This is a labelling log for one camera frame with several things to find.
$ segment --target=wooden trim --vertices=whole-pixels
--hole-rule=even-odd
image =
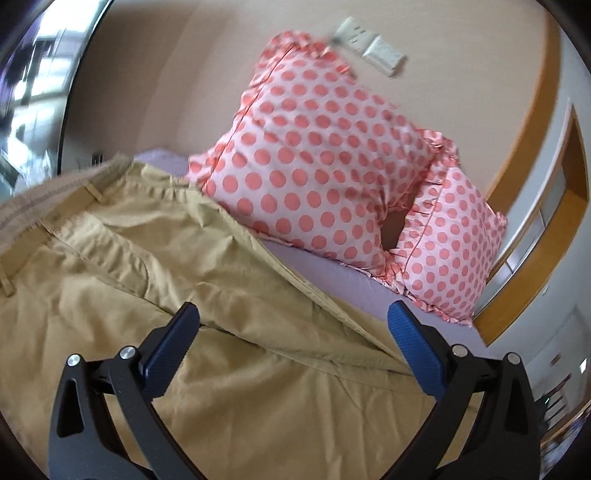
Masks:
[[[580,179],[587,175],[587,159],[574,108],[569,122],[569,135],[563,140],[558,161],[564,168],[567,186],[558,208],[520,268],[474,319],[474,325],[487,345],[499,338],[538,296],[569,249],[583,220],[589,191],[587,181],[581,182]]]
[[[538,158],[558,98],[560,28],[548,12],[545,13],[545,21],[544,61],[534,99],[509,158],[486,194],[493,210],[504,214],[515,202]]]
[[[565,415],[556,423],[556,425],[548,430],[542,438],[540,449],[545,449],[550,444],[550,442],[566,432],[570,426],[585,413],[588,408],[591,408],[591,398],[586,398],[583,400],[571,413]]]
[[[519,230],[519,232],[517,233],[515,238],[511,241],[511,243],[507,246],[505,252],[499,257],[499,259],[496,261],[495,265],[491,268],[491,272],[489,273],[488,278],[486,279],[486,283],[488,283],[492,280],[492,277],[495,276],[495,274],[503,266],[503,263],[505,263],[507,261],[507,259],[509,258],[509,256],[513,253],[513,250],[516,249],[517,245],[519,244],[519,242],[521,241],[521,239],[523,238],[523,236],[527,232],[527,229],[530,227],[531,223],[534,221],[538,210],[542,207],[542,204],[544,203],[544,201],[546,200],[546,197],[548,196],[548,194],[550,192],[550,186],[552,185],[553,181],[556,179],[556,175],[558,175],[558,172],[560,171],[560,168],[562,167],[562,158],[564,157],[565,152],[566,152],[566,149],[564,146],[567,144],[567,141],[570,138],[570,135],[571,135],[571,132],[573,129],[573,124],[574,124],[575,119],[574,119],[574,113],[573,113],[572,106],[569,108],[569,111],[567,112],[567,116],[568,116],[569,120],[566,125],[566,130],[564,132],[564,135],[562,136],[562,147],[561,147],[561,150],[558,154],[558,159],[552,167],[552,173],[550,174],[550,178],[548,179],[548,182],[546,182],[546,186],[544,188],[544,191],[542,192],[542,195],[540,195],[540,198],[538,198],[529,217],[527,217],[527,219],[525,220],[524,224],[522,225],[521,229]]]

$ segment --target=blue gripper pad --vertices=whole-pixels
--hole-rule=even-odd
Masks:
[[[166,327],[157,329],[165,331],[165,335],[144,365],[144,398],[152,400],[166,393],[200,326],[197,307],[185,303]]]
[[[440,401],[446,390],[445,368],[418,327],[418,320],[402,301],[388,309],[388,329],[427,395]]]

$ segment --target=khaki pants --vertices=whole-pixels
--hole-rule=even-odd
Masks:
[[[0,409],[43,468],[66,358],[138,345],[184,301],[204,327],[155,407],[211,480],[378,479],[433,406],[383,322],[288,270],[180,180],[118,158],[51,212],[8,210],[28,227],[0,257]]]

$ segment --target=light switch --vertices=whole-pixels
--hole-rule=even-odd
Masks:
[[[381,35],[376,37],[363,54],[363,58],[386,75],[393,75],[404,55],[386,42]]]
[[[353,17],[349,17],[336,31],[333,42],[343,45],[361,56],[377,35],[377,33],[363,28]]]

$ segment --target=polka dot pattern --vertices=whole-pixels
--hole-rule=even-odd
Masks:
[[[507,219],[493,212],[461,171],[455,145],[441,134],[425,132],[441,148],[440,156],[407,215],[404,241],[392,250],[387,277],[423,310],[452,323],[470,324]]]
[[[267,45],[230,131],[190,157],[188,178],[257,232],[384,275],[378,225],[433,158],[336,53],[286,32]]]

